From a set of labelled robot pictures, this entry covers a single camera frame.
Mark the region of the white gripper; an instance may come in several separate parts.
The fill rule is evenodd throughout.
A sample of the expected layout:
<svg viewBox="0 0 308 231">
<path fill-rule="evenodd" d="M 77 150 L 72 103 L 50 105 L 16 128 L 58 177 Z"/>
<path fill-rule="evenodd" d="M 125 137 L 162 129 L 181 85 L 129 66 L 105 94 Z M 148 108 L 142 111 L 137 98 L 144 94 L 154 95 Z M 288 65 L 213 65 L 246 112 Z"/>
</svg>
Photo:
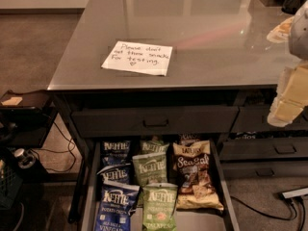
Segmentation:
<svg viewBox="0 0 308 231">
<path fill-rule="evenodd" d="M 285 127 L 302 113 L 308 105 L 308 61 L 300 61 L 297 67 L 286 66 L 277 84 L 280 99 L 275 97 L 269 109 L 268 124 Z"/>
</svg>

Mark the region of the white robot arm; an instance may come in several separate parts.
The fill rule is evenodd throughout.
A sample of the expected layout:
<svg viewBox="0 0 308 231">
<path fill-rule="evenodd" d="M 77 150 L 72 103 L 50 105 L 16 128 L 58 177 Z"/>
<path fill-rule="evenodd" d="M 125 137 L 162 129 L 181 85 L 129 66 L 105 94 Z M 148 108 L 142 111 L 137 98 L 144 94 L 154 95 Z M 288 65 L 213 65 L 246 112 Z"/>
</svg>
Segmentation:
<svg viewBox="0 0 308 231">
<path fill-rule="evenodd" d="M 292 55 L 300 58 L 294 68 L 285 67 L 279 77 L 276 97 L 269 109 L 268 124 L 285 127 L 308 106 L 308 1 L 268 35 L 273 43 L 287 42 Z"/>
</svg>

